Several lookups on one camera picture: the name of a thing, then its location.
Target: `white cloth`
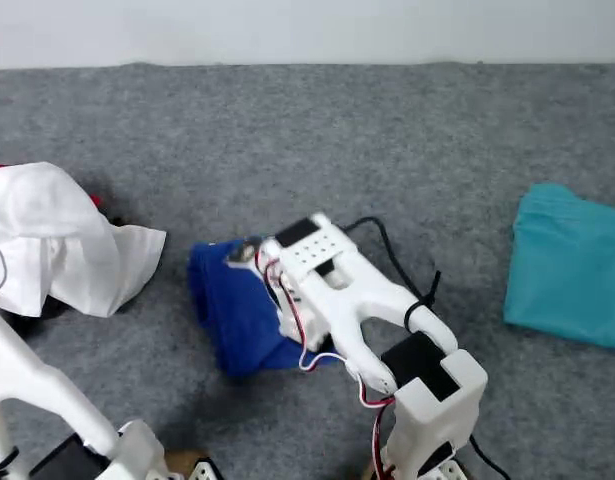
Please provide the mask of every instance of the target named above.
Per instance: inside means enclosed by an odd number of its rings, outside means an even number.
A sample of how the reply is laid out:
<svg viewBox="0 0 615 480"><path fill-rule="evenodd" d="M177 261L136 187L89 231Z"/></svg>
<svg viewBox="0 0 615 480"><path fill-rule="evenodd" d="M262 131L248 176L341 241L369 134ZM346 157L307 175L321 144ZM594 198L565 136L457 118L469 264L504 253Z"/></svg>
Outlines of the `white cloth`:
<svg viewBox="0 0 615 480"><path fill-rule="evenodd" d="M47 295L108 317L154 274L165 232L115 227L50 163L0 168L0 308L38 317Z"/></svg>

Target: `teal cloth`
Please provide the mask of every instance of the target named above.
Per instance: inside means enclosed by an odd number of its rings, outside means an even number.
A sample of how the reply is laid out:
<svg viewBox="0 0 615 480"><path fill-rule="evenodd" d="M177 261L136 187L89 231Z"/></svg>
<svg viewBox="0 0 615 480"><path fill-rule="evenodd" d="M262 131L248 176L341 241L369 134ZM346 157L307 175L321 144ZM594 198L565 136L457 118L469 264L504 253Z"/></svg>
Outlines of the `teal cloth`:
<svg viewBox="0 0 615 480"><path fill-rule="evenodd" d="M615 209L532 186L514 222L504 319L615 347Z"/></svg>

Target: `black cable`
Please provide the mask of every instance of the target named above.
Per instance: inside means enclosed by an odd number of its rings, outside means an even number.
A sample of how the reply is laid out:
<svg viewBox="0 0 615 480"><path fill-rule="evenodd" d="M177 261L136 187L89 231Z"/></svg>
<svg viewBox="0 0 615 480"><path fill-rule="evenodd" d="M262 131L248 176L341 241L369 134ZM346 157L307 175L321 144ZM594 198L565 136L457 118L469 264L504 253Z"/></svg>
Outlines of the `black cable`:
<svg viewBox="0 0 615 480"><path fill-rule="evenodd" d="M0 462L0 479L5 478L7 475L9 475L9 473L7 472L7 467L9 467L9 465L11 465L14 460L16 460L16 457L18 457L19 453L20 451L18 450L18 447L14 447L11 453L7 455L7 457L2 462Z"/></svg>
<svg viewBox="0 0 615 480"><path fill-rule="evenodd" d="M471 446L474 448L474 451L478 454L482 461L487 464L489 468L498 472L500 476L503 477L505 480L511 480L511 477L505 470L496 465L493 460L491 460L487 455L485 455L485 453L478 446L476 438L473 435L469 436L469 443L471 443Z"/></svg>
<svg viewBox="0 0 615 480"><path fill-rule="evenodd" d="M416 287L416 284L414 283L414 281L411 279L409 275L407 275L407 272L405 272L405 269L402 267L402 265L398 261L398 258L396 258L394 249L392 248L391 242L389 241L389 235L387 235L387 229L385 228L385 225L378 217L362 217L356 220L351 225L347 225L346 227L343 227L342 230L345 233L349 233L355 228L362 225L363 223L373 223L374 225L378 227L378 230L380 230L380 236L383 238L383 243L385 244L385 250L387 250L387 256L389 257L389 260L391 260L392 265L398 272L398 275L400 275L400 278L403 279L405 286L409 290L411 290L411 292L414 295L416 295L416 297L423 298L424 295L420 293L420 290L418 289L418 287Z"/></svg>

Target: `carpet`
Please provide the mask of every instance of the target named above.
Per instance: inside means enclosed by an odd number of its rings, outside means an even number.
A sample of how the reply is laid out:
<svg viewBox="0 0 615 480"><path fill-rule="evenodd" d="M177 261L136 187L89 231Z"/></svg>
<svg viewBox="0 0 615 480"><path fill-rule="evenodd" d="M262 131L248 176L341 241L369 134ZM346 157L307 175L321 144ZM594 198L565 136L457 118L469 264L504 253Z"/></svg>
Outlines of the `carpet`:
<svg viewBox="0 0 615 480"><path fill-rule="evenodd" d="M615 207L615 66L258 66L0 71L0 163L53 162L113 216L163 229L162 265L109 319L67 311L28 341L120 426L211 452L228 479L339 480L372 413L340 365L225 378L195 323L196 241L273 233L317 210L385 221L436 311L489 374L476 436L514 479L615 478L615 350L506 326L511 224L534 182ZM353 234L396 279L377 232ZM366 327L378 352L402 332ZM6 411L31 463L67 434ZM481 480L498 478L466 447Z"/></svg>

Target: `cloth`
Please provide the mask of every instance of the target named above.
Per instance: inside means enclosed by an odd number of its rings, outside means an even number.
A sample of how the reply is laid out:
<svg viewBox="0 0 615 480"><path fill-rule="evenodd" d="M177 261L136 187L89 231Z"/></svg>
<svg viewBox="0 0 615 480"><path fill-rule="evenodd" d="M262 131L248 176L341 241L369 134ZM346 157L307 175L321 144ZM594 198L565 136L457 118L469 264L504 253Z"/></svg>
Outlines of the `cloth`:
<svg viewBox="0 0 615 480"><path fill-rule="evenodd" d="M4 310L38 317L50 295L82 313L108 317L152 277L164 242L162 231L110 225L54 165L0 168Z"/></svg>
<svg viewBox="0 0 615 480"><path fill-rule="evenodd" d="M514 222L504 318L615 347L615 209L534 185Z"/></svg>
<svg viewBox="0 0 615 480"><path fill-rule="evenodd" d="M218 366L228 375L295 367L302 348L280 334L276 304L263 282L225 261L241 243L194 246L187 271L198 321L215 346ZM305 361L312 358L308 353Z"/></svg>

